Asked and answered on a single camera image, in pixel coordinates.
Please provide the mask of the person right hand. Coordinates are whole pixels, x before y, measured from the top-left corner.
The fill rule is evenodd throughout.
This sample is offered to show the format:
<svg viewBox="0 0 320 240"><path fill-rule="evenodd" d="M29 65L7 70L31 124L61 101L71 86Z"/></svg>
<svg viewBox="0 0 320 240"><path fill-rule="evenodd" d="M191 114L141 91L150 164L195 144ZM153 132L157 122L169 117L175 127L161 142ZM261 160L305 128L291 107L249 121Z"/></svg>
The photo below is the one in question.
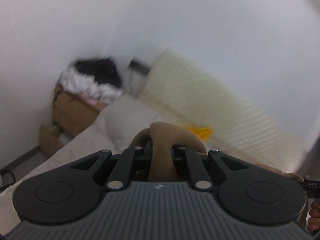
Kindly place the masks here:
<svg viewBox="0 0 320 240"><path fill-rule="evenodd" d="M319 204L316 201L311 204L309 215L310 218L308 219L308 230L310 232L315 232L320 228L320 209Z"/></svg>

